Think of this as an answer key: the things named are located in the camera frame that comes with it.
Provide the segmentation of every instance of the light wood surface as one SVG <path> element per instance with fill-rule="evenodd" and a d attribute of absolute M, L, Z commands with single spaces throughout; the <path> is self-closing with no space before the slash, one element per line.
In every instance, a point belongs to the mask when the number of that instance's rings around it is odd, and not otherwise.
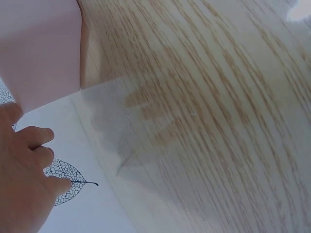
<path fill-rule="evenodd" d="M 311 21 L 292 21 L 295 1 L 79 3 L 82 84 L 102 84 L 72 99 L 139 233 L 311 231 Z"/>

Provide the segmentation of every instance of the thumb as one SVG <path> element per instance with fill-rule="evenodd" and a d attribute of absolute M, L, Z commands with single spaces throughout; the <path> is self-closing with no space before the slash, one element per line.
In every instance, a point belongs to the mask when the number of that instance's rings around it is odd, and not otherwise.
<path fill-rule="evenodd" d="M 47 186 L 56 198 L 71 189 L 71 181 L 68 178 L 50 176 L 47 177 Z"/>

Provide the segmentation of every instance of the pink box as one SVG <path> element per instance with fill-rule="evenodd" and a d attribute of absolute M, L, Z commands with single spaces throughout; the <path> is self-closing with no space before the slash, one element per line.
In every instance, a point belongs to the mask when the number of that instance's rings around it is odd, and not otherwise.
<path fill-rule="evenodd" d="M 2 0 L 0 76 L 28 112 L 79 91 L 76 0 Z"/>

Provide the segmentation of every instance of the finger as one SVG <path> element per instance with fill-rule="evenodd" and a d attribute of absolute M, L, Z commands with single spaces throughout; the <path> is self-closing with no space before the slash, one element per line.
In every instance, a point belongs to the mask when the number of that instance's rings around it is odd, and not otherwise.
<path fill-rule="evenodd" d="M 43 129 L 35 126 L 29 126 L 19 132 L 29 149 L 34 150 L 44 143 L 50 142 L 54 139 L 54 132 L 51 129 Z"/>
<path fill-rule="evenodd" d="M 34 149 L 35 159 L 42 169 L 50 166 L 54 159 L 54 151 L 47 147 L 38 147 Z"/>
<path fill-rule="evenodd" d="M 47 177 L 48 189 L 58 197 L 71 189 L 71 181 L 68 178 Z"/>
<path fill-rule="evenodd" d="M 13 102 L 0 105 L 0 111 L 7 115 L 11 125 L 18 122 L 18 120 L 23 116 L 22 109 Z"/>

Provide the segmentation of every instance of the leaf stem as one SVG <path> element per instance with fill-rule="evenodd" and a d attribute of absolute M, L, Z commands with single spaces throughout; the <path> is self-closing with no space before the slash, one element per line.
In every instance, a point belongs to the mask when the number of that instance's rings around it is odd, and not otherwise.
<path fill-rule="evenodd" d="M 95 182 L 87 182 L 87 181 L 71 181 L 72 183 L 92 183 L 92 184 L 94 184 L 94 185 L 96 185 L 96 186 L 99 186 L 97 183 L 95 183 Z"/>

